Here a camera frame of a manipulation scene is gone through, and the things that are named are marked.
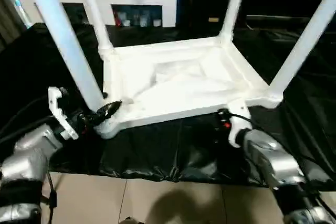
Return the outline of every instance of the floor tile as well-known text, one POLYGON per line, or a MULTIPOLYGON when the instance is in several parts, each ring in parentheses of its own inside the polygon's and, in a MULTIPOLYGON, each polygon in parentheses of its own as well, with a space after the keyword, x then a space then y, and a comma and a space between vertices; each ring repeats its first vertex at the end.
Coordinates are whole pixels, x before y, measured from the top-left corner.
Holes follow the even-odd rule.
POLYGON ((120 221, 146 224, 225 224, 219 185, 128 179, 120 221))
POLYGON ((223 186, 223 196, 228 224, 283 224, 268 188, 223 186))
MULTIPOLYGON (((125 190, 125 179, 52 173, 58 206, 53 224, 117 224, 125 190)), ((43 194, 49 196, 45 183, 43 194)), ((48 223, 49 207, 43 206, 42 223, 48 223)))

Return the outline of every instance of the black cable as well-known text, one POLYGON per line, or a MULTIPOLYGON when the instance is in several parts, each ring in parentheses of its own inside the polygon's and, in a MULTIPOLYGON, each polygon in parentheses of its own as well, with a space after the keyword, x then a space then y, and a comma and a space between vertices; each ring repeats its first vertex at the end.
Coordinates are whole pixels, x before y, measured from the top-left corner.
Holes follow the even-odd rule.
POLYGON ((15 138, 18 138, 20 136, 22 136, 23 134, 35 129, 36 127, 44 124, 44 123, 47 123, 47 122, 50 122, 54 117, 52 115, 49 115, 49 116, 46 116, 45 118, 42 118, 42 119, 39 119, 33 123, 30 123, 28 124, 27 126, 7 135, 7 136, 4 136, 2 138, 0 138, 0 144, 3 144, 7 141, 10 141, 12 139, 15 139, 15 138))
POLYGON ((9 121, 0 129, 0 136, 11 126, 11 124, 15 121, 18 116, 20 116, 23 112, 25 112, 30 106, 34 105, 35 103, 47 99, 48 96, 44 95, 43 97, 36 98, 32 101, 30 101, 27 105, 19 109, 19 111, 12 116, 9 121))
MULTIPOLYGON (((243 120, 248 121, 248 122, 251 123, 253 126, 255 126, 255 127, 258 128, 259 130, 265 132, 267 135, 269 135, 270 137, 274 138, 277 142, 279 142, 279 141, 277 140, 276 137, 274 137, 271 133, 269 133, 268 131, 266 131, 263 127, 261 127, 260 125, 258 125, 258 124, 255 123, 254 121, 252 121, 251 119, 246 118, 246 117, 244 117, 244 116, 242 116, 242 115, 238 115, 238 114, 227 113, 227 115, 228 115, 228 116, 234 116, 234 117, 241 118, 241 119, 243 119, 243 120)), ((285 149, 286 152, 288 152, 289 154, 291 154, 291 155, 294 157, 294 155, 291 153, 291 151, 289 151, 289 150, 288 150, 287 148, 285 148, 284 146, 283 146, 283 148, 285 149)), ((309 161, 311 161, 311 162, 313 162, 313 163, 315 163, 315 164, 317 164, 317 165, 319 165, 319 166, 322 168, 322 166, 321 166, 318 162, 316 162, 313 158, 307 157, 307 156, 302 155, 302 154, 300 154, 300 156, 303 157, 303 158, 306 158, 307 160, 309 160, 309 161)), ((307 175, 304 171, 302 171, 302 172, 303 172, 303 175, 304 175, 304 177, 305 177, 305 179, 306 179, 306 181, 307 181, 307 183, 308 183, 308 186, 311 187, 311 181, 310 181, 308 175, 307 175)), ((323 207, 323 208, 330 214, 330 216, 332 216, 334 219, 336 219, 336 214, 334 213, 334 211, 327 205, 327 203, 325 203, 325 202, 322 200, 322 198, 321 198, 319 195, 316 195, 316 199, 317 199, 317 201, 320 203, 320 205, 321 205, 321 206, 322 206, 322 207, 323 207)))
POLYGON ((48 224, 52 223, 52 218, 54 216, 54 208, 57 207, 57 193, 55 191, 54 185, 53 185, 53 181, 51 179, 51 175, 50 172, 48 171, 47 173, 47 178, 49 181, 49 185, 50 185, 50 195, 49 195, 49 209, 50 209, 50 214, 49 214, 49 221, 48 224))
POLYGON ((54 185, 53 185, 53 181, 52 181, 52 179, 51 179, 50 172, 47 173, 47 178, 48 178, 48 181, 49 181, 50 190, 51 190, 51 191, 55 191, 55 189, 54 189, 54 185))

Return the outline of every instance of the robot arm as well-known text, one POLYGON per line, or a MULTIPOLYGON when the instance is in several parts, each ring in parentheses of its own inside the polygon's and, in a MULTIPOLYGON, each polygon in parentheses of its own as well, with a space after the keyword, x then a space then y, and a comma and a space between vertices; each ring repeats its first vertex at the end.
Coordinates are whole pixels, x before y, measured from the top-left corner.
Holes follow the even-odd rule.
POLYGON ((0 223, 40 223, 42 186, 50 158, 66 145, 69 138, 76 139, 88 127, 95 127, 110 118, 121 102, 109 103, 95 114, 76 111, 70 118, 58 107, 60 90, 49 88, 49 107, 59 125, 47 124, 23 136, 14 147, 12 156, 1 167, 0 223))
POLYGON ((229 126, 231 145, 241 147, 258 167, 283 213, 284 223, 333 223, 315 196, 304 190, 307 181, 295 158, 272 136, 252 129, 245 103, 229 103, 228 110, 219 110, 218 115, 222 125, 229 126))

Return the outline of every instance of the black tablecloth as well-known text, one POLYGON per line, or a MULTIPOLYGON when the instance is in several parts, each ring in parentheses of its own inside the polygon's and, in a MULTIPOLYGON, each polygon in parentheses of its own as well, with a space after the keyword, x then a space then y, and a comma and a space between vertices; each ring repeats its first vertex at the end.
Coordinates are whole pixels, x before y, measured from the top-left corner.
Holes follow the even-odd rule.
MULTIPOLYGON (((95 78, 102 87, 102 61, 91 26, 74 27, 95 78)), ((177 28, 108 27, 117 47, 213 36, 177 28)), ((292 49, 298 33, 285 30, 235 31, 234 43, 268 83, 292 49)), ((333 35, 317 44, 274 110, 250 108, 253 120, 288 147, 320 190, 336 188, 336 45, 333 35)), ((2 88, 0 125, 5 125, 29 101, 47 94, 49 86, 66 87, 80 95, 48 30, 35 24, 0 54, 2 88)), ((6 134, 49 115, 47 100, 18 116, 6 134)), ((1 144, 0 160, 11 153, 15 140, 1 144)), ((232 148, 218 130, 214 114, 195 116, 123 130, 110 140, 94 132, 59 151, 51 160, 59 172, 122 178, 194 181, 258 186, 249 177, 254 169, 240 149, 232 148)))

